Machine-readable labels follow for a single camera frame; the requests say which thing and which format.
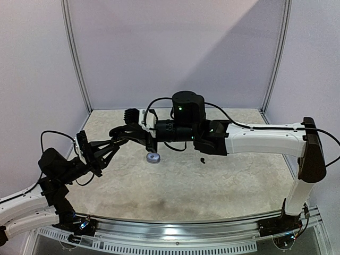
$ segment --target slotted vent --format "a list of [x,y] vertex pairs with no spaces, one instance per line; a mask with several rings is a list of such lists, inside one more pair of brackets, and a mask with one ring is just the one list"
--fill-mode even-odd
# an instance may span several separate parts
[[[38,230],[40,235],[49,237],[51,239],[60,240],[68,243],[67,238],[69,234],[63,233],[59,229],[52,229],[41,227]],[[146,248],[133,245],[121,245],[110,242],[110,240],[93,240],[92,246],[84,246],[84,248],[90,248],[98,251],[105,251],[114,254],[131,254],[131,255],[236,255],[257,251],[257,245],[255,241],[250,241],[237,245],[224,245],[209,248]]]

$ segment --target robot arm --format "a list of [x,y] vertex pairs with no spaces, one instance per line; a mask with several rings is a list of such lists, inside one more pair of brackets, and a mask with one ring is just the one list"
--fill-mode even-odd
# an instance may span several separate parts
[[261,236],[291,231],[301,226],[301,209],[314,183],[326,175],[322,147],[312,118],[290,125],[240,124],[232,120],[207,120],[204,98],[194,92],[173,95],[173,119],[159,120],[156,112],[128,109],[124,126],[112,129],[110,140],[88,142],[84,131],[76,135],[78,156],[67,161],[54,148],[44,151],[38,164],[46,175],[30,193],[0,200],[0,246],[9,238],[40,226],[53,225],[75,235],[94,235],[97,222],[76,217],[65,199],[67,184],[88,172],[101,177],[120,146],[129,140],[157,152],[159,142],[193,142],[204,154],[227,156],[240,152],[287,154],[299,160],[299,173],[278,218],[258,222]]

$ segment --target beige marble tabletop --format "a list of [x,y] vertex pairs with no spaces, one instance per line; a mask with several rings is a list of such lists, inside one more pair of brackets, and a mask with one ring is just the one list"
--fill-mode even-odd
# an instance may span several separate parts
[[[226,109],[243,123],[263,123],[256,109]],[[169,109],[156,110],[160,119]],[[207,119],[225,119],[206,109]],[[107,140],[110,129],[124,125],[124,110],[95,110],[84,130],[89,141]],[[184,143],[171,143],[183,148]],[[103,176],[87,186],[69,185],[66,198],[79,213],[145,220],[214,220],[265,213],[281,208],[293,183],[282,155],[243,153],[201,154],[192,143],[184,152],[159,144],[161,162],[146,161],[139,144],[121,146]],[[87,174],[78,179],[85,183]]]

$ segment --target metal corner post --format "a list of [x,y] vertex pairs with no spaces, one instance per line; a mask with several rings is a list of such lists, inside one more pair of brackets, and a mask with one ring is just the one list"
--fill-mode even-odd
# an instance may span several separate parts
[[86,110],[89,113],[91,113],[92,112],[92,106],[91,106],[88,91],[86,89],[84,77],[83,77],[83,74],[82,74],[82,71],[81,71],[81,68],[80,68],[80,62],[79,62],[79,58],[78,58],[77,47],[75,45],[74,36],[73,36],[70,7],[69,7],[68,0],[61,0],[61,5],[62,5],[66,35],[67,35],[67,40],[69,42],[70,53],[71,53],[71,57],[72,57],[75,75],[76,75],[76,78],[78,80],[79,89],[80,89],[80,92],[81,92],[81,96],[84,100]]
[[292,6],[292,0],[286,0],[284,12],[282,15],[282,23],[281,23],[281,28],[280,28],[279,39],[278,39],[277,48],[276,48],[275,61],[274,61],[273,69],[271,71],[268,88],[267,88],[267,91],[266,91],[266,94],[265,94],[265,97],[263,99],[262,106],[260,109],[263,114],[265,114],[268,109],[271,94],[273,93],[274,84],[275,84],[275,81],[278,75],[278,70],[280,67],[280,62],[282,59],[284,44],[285,44],[287,31],[288,31],[288,22],[289,22],[289,17],[290,17],[290,12],[291,12],[291,6]]

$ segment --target white wall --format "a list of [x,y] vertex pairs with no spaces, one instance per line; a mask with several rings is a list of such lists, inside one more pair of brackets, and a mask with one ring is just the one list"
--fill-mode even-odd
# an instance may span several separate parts
[[[340,138],[339,16],[340,1],[293,1],[283,59],[267,113],[271,123],[293,123],[311,116],[317,127]],[[320,136],[329,162],[340,149],[331,139]],[[337,163],[327,169],[327,176],[311,194],[334,254],[340,254],[339,184]]]
[[[1,1],[0,197],[34,183],[45,129],[75,135],[87,117],[67,44],[60,1]],[[46,135],[45,147],[66,155],[66,138]],[[22,234],[0,248],[20,254]]]
[[260,108],[284,4],[70,1],[93,108],[146,107],[179,90],[193,90],[224,107]]

